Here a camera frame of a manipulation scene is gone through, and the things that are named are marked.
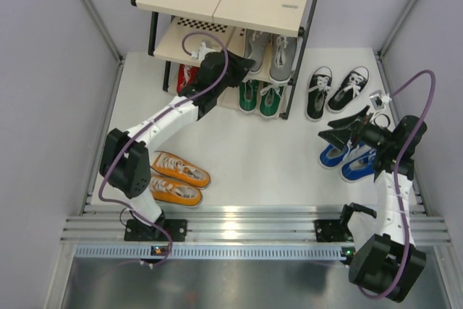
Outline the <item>green sneaker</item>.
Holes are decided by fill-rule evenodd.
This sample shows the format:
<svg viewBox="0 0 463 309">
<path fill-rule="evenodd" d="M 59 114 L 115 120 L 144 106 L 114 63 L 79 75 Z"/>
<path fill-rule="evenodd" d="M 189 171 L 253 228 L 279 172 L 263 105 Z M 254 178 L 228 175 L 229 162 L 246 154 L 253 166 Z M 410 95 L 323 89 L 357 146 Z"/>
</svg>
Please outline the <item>green sneaker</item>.
<svg viewBox="0 0 463 309">
<path fill-rule="evenodd" d="M 272 118 L 278 114 L 280 103 L 284 92 L 283 85 L 263 83 L 260 90 L 260 114 L 265 118 Z"/>
<path fill-rule="evenodd" d="M 258 99 L 258 80 L 246 80 L 239 84 L 238 105 L 245 113 L 254 112 Z"/>
</svg>

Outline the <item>grey sneaker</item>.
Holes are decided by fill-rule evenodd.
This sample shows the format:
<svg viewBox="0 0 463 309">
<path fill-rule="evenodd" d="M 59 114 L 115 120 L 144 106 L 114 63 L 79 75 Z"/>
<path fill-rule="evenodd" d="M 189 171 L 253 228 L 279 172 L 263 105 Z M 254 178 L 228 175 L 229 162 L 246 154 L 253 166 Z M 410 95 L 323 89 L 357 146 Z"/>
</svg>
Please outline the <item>grey sneaker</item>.
<svg viewBox="0 0 463 309">
<path fill-rule="evenodd" d="M 258 30 L 246 30 L 244 57 L 255 62 L 250 68 L 250 74 L 257 74 L 261 70 L 266 46 L 270 39 L 270 33 Z"/>
<path fill-rule="evenodd" d="M 297 51 L 297 38 L 273 35 L 271 45 L 269 78 L 273 84 L 282 85 L 287 83 L 291 77 Z"/>
</svg>

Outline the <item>red sneaker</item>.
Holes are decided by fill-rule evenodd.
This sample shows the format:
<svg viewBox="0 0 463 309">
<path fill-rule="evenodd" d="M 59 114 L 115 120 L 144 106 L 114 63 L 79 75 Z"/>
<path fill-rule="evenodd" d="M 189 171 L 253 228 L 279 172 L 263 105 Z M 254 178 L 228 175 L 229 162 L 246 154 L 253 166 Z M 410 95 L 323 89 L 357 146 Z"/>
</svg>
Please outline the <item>red sneaker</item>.
<svg viewBox="0 0 463 309">
<path fill-rule="evenodd" d="M 179 66 L 177 77 L 177 93 L 180 94 L 182 89 L 191 84 L 196 77 L 198 67 L 181 64 Z"/>
<path fill-rule="evenodd" d="M 191 67 L 190 68 L 190 70 L 189 70 L 189 76 L 190 76 L 189 84 L 190 85 L 193 84 L 196 81 L 198 71 L 199 71 L 199 67 Z"/>
</svg>

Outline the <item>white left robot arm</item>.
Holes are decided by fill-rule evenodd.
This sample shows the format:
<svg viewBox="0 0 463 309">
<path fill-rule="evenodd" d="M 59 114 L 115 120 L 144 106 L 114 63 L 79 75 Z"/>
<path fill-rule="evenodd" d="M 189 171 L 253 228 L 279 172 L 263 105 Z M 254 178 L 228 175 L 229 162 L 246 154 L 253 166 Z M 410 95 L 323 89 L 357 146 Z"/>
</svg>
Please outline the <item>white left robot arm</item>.
<svg viewBox="0 0 463 309">
<path fill-rule="evenodd" d="M 254 63 L 227 50 L 208 53 L 195 79 L 166 107 L 137 126 L 114 128 L 106 136 L 100 188 L 110 185 L 124 194 L 121 205 L 141 223 L 140 232 L 148 240 L 164 234 L 161 202 L 195 207 L 203 199 L 201 189 L 211 183 L 204 169 L 160 150 L 160 145 L 204 117 L 227 88 L 244 81 Z"/>
</svg>

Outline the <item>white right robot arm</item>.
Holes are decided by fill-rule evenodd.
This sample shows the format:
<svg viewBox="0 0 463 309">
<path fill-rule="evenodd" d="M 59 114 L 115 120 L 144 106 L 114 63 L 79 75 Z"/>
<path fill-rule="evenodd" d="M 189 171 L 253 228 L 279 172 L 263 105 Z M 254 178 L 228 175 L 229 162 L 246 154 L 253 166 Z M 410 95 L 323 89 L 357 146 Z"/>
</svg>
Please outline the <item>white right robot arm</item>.
<svg viewBox="0 0 463 309">
<path fill-rule="evenodd" d="M 319 137 L 341 150 L 364 143 L 375 151 L 373 184 L 377 206 L 343 207 L 338 223 L 342 238 L 354 241 L 349 282 L 364 296 L 402 302 L 426 265 L 410 230 L 409 197 L 415 177 L 415 148 L 427 131 L 419 117 L 407 115 L 394 130 L 376 125 L 365 107 L 350 117 L 332 120 Z"/>
</svg>

